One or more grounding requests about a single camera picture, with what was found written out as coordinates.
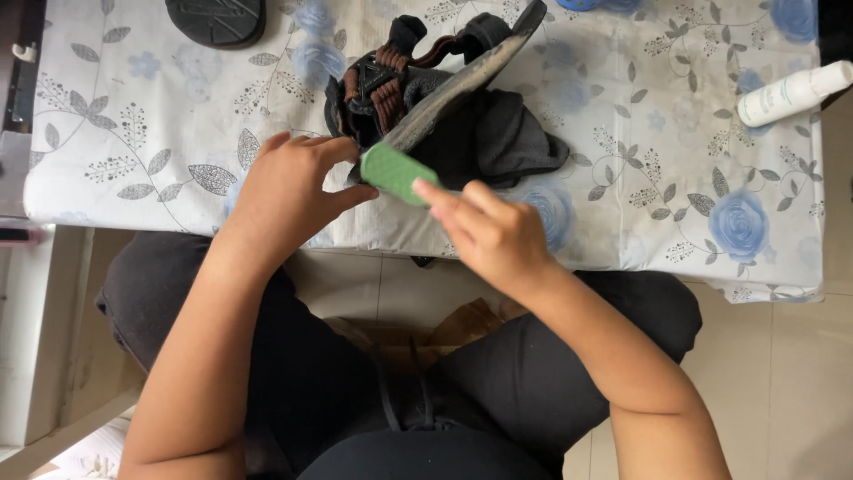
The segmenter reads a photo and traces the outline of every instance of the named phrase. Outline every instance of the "black rubber sole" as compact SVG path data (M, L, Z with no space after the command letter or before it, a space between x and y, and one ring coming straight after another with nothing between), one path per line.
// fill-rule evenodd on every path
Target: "black rubber sole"
M265 0L166 0L165 6L177 29L206 47L241 49L264 36Z

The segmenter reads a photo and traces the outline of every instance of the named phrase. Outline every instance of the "green foot file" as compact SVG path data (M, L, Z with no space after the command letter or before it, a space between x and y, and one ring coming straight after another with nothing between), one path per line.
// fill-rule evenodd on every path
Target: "green foot file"
M414 158L379 142L362 155L362 178L371 185L399 196L411 205L426 205L412 191L415 179L425 179L435 185L438 175Z

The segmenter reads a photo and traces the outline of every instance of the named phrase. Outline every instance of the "hand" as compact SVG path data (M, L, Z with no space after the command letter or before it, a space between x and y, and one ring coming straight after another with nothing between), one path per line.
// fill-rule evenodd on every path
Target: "hand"
M241 266L272 275L344 211L379 196L367 185L323 191L329 170L356 158L358 148L349 138L291 139L289 132L270 137L258 151L213 246L239 255Z
M432 206L430 213L447 231L459 258L486 282L524 303L549 272L565 274L548 252L538 211L526 203L505 202L485 184L473 181L461 196L423 179L412 185Z

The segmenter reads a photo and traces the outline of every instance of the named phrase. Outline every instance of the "black pants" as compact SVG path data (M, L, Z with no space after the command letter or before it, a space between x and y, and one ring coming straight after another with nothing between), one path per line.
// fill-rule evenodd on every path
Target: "black pants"
M148 371L189 293L210 238L140 232L116 257L97 299L122 348ZM680 362L702 326L693 294L660 272L577 276ZM294 296L279 269L252 342L247 430L271 432L298 475L378 398L370 358ZM457 349L428 377L473 401L559 477L563 455L609 415L580 359L532 314Z

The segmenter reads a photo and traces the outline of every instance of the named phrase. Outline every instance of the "floral tablecloth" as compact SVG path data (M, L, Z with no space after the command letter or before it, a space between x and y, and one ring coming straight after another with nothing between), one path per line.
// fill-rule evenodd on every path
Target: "floral tablecloth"
M259 144L285 128L327 133L326 75L384 43L395 16L429 28L419 55L477 13L513 22L525 0L268 4L258 44L220 51L190 43L162 0L50 0L27 212L213 235ZM740 95L818 65L816 0L548 6L493 86L522 93L575 152L501 192L539 208L554 254L575 268L703 278L733 302L819 298L820 114L749 128L734 112ZM327 190L346 173L336 167ZM307 246L454 254L426 210L387 195Z

